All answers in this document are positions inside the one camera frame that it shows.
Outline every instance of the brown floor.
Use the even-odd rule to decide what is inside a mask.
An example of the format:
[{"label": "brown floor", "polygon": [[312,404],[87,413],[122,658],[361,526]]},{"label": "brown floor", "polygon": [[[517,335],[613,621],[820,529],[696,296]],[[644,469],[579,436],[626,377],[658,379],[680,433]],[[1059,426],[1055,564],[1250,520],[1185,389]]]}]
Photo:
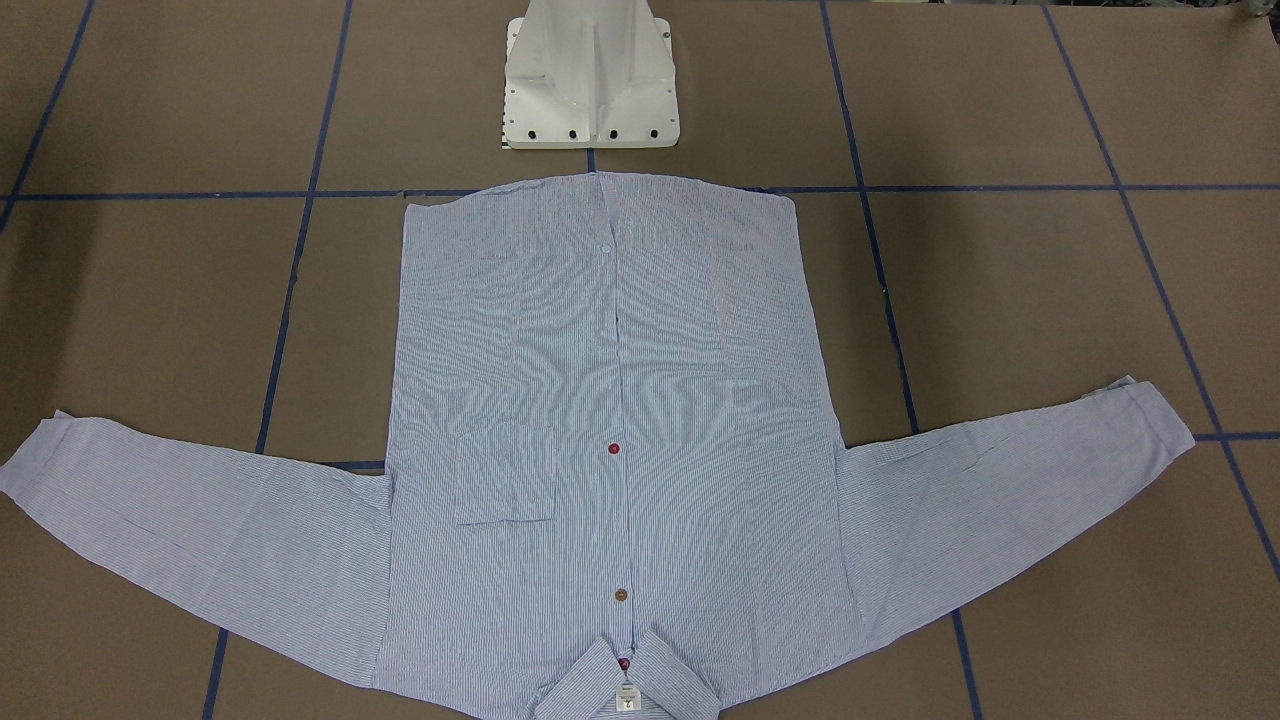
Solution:
[{"label": "brown floor", "polygon": [[[726,716],[1275,716],[1266,22],[832,1],[828,37],[817,0],[652,5],[672,23],[681,142],[588,156],[499,149],[502,33],[525,0],[361,0],[346,31],[342,0],[0,4],[0,457],[56,407],[255,450],[265,404],[266,452],[376,470],[397,191],[439,202],[593,163],[781,188],[849,443],[1126,373],[1201,442],[963,615]],[[4,717],[458,716],[234,637],[215,660],[218,637],[0,501]]]}]

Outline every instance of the long-sleeved shirt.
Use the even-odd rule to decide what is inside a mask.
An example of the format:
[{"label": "long-sleeved shirt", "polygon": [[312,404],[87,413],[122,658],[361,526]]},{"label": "long-sleeved shirt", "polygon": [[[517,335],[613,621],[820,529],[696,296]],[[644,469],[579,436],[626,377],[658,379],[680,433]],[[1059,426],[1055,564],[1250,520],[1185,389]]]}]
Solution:
[{"label": "long-sleeved shirt", "polygon": [[348,683],[710,720],[1012,578],[1192,442],[1124,378],[846,448],[791,202],[593,173],[408,208],[384,475],[58,414],[0,488]]}]

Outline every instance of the chest pocket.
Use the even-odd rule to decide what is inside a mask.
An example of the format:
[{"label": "chest pocket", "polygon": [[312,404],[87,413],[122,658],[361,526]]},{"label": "chest pocket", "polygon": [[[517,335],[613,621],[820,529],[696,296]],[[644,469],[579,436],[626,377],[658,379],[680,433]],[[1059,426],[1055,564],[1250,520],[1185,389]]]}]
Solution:
[{"label": "chest pocket", "polygon": [[556,443],[543,429],[499,421],[458,438],[454,521],[549,520],[556,511]]}]

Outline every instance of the shirt sleeve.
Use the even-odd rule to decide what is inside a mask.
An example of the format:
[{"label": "shirt sleeve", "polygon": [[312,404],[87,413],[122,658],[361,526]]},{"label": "shirt sleeve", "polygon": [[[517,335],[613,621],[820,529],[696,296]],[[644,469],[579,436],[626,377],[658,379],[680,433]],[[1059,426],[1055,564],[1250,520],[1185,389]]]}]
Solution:
[{"label": "shirt sleeve", "polygon": [[1042,560],[1194,439],[1151,383],[837,456],[841,547],[867,651]]},{"label": "shirt sleeve", "polygon": [[91,562],[370,684],[388,616],[389,478],[58,414],[0,466],[0,489]]}]

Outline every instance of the striped shirt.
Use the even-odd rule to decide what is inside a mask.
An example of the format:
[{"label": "striped shirt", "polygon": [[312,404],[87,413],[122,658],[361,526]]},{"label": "striped shirt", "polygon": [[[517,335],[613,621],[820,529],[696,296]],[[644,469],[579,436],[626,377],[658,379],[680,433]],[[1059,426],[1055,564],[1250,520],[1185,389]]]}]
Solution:
[{"label": "striped shirt", "polygon": [[791,202],[593,173],[408,208],[384,475],[58,414],[0,488],[348,683],[710,720],[1012,578],[1192,442],[1124,378],[846,448]]}]

